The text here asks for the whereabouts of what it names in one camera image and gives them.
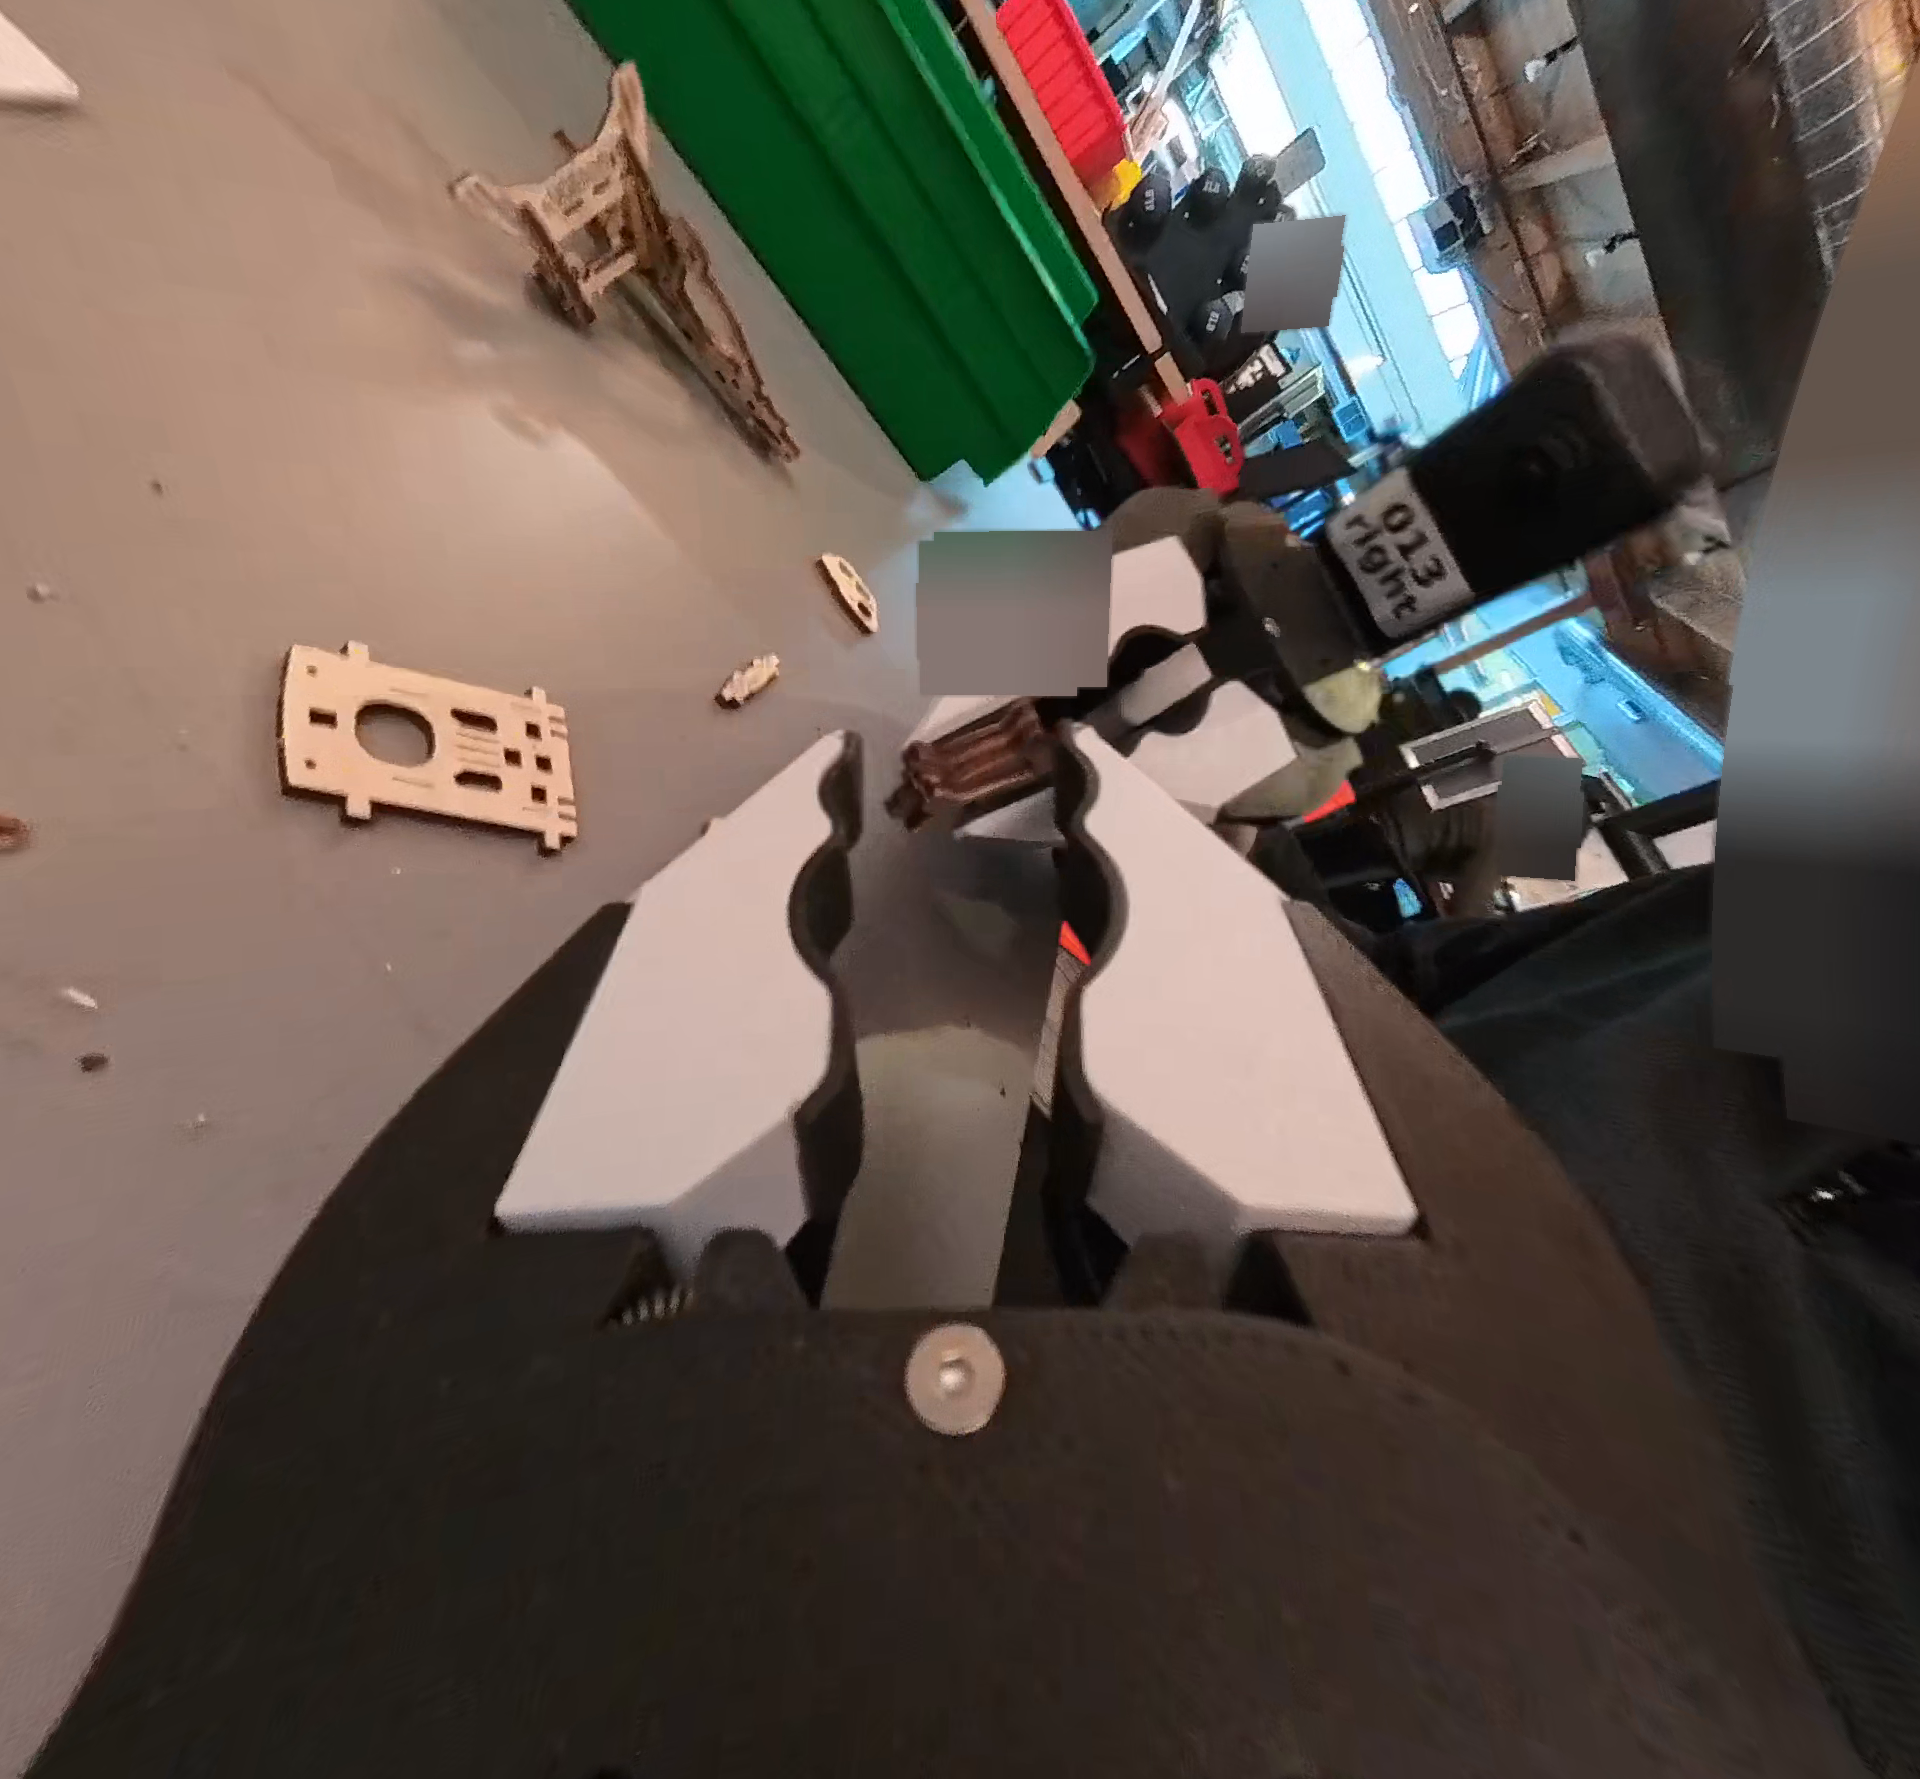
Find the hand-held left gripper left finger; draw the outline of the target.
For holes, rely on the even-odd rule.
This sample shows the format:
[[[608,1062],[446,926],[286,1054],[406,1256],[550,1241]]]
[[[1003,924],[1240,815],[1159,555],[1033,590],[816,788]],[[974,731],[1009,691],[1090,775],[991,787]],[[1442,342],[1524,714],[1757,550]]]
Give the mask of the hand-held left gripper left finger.
[[[862,742],[831,731],[648,879],[494,1210],[506,1234],[834,1232],[862,1161],[849,1013]]]

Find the white paper sheet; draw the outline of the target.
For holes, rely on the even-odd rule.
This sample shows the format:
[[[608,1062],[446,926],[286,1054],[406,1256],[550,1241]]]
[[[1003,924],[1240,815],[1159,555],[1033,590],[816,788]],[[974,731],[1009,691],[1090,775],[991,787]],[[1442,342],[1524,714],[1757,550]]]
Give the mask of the white paper sheet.
[[[63,113],[81,104],[74,75],[5,12],[0,18],[0,61],[4,110]]]

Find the wooden plate with round hole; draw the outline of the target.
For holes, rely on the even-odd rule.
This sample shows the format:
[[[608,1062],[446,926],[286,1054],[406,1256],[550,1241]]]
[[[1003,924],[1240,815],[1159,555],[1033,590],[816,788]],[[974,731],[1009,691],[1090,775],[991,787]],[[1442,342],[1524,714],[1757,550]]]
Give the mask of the wooden plate with round hole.
[[[424,759],[378,759],[362,715],[393,714]],[[538,687],[506,693],[375,662],[368,647],[289,647],[276,711],[281,785],[337,806],[347,823],[400,811],[531,835],[558,855],[580,834],[566,711]]]

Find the wooden model frame assembly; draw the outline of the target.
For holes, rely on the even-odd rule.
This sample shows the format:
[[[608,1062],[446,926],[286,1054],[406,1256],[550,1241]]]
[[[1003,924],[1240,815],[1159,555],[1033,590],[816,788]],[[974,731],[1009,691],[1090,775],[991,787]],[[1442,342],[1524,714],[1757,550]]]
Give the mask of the wooden model frame assembly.
[[[448,184],[448,196],[527,245],[532,285],[566,326],[590,329],[607,302],[635,302],[759,456],[796,460],[801,446],[706,245],[655,187],[649,109],[635,64],[610,72],[595,134],[582,146],[556,136],[556,146],[564,157],[540,181],[496,182],[467,171]]]

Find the person's black clothing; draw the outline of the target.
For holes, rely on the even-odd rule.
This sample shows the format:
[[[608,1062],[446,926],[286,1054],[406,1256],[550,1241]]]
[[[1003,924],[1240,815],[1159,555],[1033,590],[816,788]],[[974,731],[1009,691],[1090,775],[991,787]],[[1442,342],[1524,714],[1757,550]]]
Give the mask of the person's black clothing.
[[[1789,1116],[1715,1045],[1713,870],[1343,924],[1605,1222],[1733,1461],[1751,1542],[1856,1757],[1918,1772],[1916,1124]]]

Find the green plastic crate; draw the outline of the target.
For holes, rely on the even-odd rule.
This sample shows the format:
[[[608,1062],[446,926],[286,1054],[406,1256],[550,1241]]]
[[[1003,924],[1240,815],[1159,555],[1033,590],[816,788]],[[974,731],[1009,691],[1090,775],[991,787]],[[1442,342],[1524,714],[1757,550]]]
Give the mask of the green plastic crate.
[[[1008,473],[1096,286],[933,0],[566,0],[920,482]]]

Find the red plastic bin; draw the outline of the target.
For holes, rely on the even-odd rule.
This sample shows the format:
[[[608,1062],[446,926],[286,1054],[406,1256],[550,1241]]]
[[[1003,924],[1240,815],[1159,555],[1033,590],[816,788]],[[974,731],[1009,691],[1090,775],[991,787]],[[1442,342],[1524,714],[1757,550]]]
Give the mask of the red plastic bin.
[[[1129,156],[1129,131],[1101,64],[1067,0],[1002,0],[997,36],[1076,176],[1096,199]]]

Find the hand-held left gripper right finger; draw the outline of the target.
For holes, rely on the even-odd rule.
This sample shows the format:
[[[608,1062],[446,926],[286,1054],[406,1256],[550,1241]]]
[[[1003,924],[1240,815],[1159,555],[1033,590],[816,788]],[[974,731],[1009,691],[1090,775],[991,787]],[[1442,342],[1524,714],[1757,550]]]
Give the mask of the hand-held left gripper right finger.
[[[1088,727],[1060,740],[1056,817],[1090,954],[1056,1119],[1090,1216],[1221,1268],[1260,1234],[1413,1236],[1420,1205],[1281,890]]]

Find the small dark wooden model part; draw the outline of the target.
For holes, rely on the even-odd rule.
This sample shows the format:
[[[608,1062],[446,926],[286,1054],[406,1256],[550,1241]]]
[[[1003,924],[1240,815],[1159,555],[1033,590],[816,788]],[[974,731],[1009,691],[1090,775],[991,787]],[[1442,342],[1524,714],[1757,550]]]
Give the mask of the small dark wooden model part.
[[[906,830],[959,827],[1050,785],[1056,746],[1034,699],[995,702],[941,736],[909,740],[882,801]]]

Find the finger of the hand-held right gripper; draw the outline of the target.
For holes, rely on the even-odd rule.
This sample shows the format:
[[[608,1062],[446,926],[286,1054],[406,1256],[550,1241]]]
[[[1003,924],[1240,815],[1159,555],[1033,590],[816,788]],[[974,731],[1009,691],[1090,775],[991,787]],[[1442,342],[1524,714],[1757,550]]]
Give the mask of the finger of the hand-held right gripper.
[[[1206,827],[1296,761],[1281,711],[1194,641],[1103,695],[1086,726]]]
[[[1194,639],[1206,624],[1206,582],[1185,543],[1159,537],[1112,553],[1112,652],[1138,635]]]

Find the black dumbbells on yellow rack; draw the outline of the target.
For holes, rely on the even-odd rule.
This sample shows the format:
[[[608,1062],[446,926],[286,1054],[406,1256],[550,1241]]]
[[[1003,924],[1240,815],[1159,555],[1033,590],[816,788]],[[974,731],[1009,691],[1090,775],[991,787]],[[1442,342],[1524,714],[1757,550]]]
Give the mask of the black dumbbells on yellow rack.
[[[1254,231],[1291,215],[1281,163],[1264,156],[1244,159],[1235,181],[1208,165],[1180,193],[1153,162],[1103,212],[1184,377],[1223,380],[1277,337],[1277,327],[1251,324],[1246,279]]]

